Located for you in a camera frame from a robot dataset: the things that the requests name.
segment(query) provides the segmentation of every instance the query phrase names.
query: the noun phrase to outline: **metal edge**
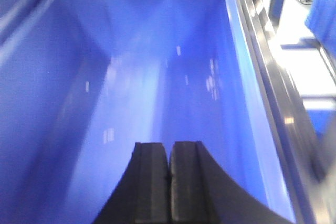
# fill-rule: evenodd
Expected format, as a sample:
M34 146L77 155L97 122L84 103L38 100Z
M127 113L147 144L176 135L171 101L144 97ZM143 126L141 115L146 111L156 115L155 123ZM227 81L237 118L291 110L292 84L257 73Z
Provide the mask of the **metal edge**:
M318 140L290 75L276 62L281 48L270 20L261 1L257 7L253 0L239 2L250 36L248 45L254 52L251 57L256 58L264 83L265 107L271 114L269 121L296 223L332 223L311 165Z

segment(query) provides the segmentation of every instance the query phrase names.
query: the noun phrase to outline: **stainless steel frame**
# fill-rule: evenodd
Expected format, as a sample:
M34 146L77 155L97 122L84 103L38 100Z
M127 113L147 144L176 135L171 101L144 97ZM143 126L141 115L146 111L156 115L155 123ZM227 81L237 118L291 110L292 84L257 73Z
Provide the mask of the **stainless steel frame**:
M288 72L276 62L281 54L261 0L240 0L269 105L279 160L297 223L333 223L333 214L313 165L321 156L314 129Z

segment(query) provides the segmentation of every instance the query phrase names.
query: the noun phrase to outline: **blue plastic bin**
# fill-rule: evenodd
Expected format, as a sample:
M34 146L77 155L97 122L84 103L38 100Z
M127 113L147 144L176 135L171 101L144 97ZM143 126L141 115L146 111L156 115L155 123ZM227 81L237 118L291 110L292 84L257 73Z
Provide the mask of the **blue plastic bin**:
M235 0L44 0L0 50L1 223L91 223L185 140L293 220Z
M305 24L336 57L336 0L313 0Z
M0 45L37 3L38 0L0 0Z

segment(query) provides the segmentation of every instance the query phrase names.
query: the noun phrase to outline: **blue crate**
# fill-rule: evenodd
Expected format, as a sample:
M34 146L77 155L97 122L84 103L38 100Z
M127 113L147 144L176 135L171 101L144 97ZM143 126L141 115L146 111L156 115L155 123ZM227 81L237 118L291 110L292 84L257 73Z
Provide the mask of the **blue crate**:
M305 25L336 56L336 0L313 0Z
M0 0L0 45L29 14L38 0Z
M185 140L294 220L236 0L43 0L0 50L0 223L91 223Z

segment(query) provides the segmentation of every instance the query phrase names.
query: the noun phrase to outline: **black rubber pad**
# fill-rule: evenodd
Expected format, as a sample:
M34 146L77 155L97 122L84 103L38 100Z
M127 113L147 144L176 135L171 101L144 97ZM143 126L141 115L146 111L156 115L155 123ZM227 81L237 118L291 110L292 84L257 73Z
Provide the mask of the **black rubber pad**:
M176 142L174 144L170 158L170 169L173 223L208 223L195 142Z
M203 143L197 142L203 184L211 223L290 224L237 183L212 158Z
M169 223L169 182L163 145L136 143L127 169L94 223Z

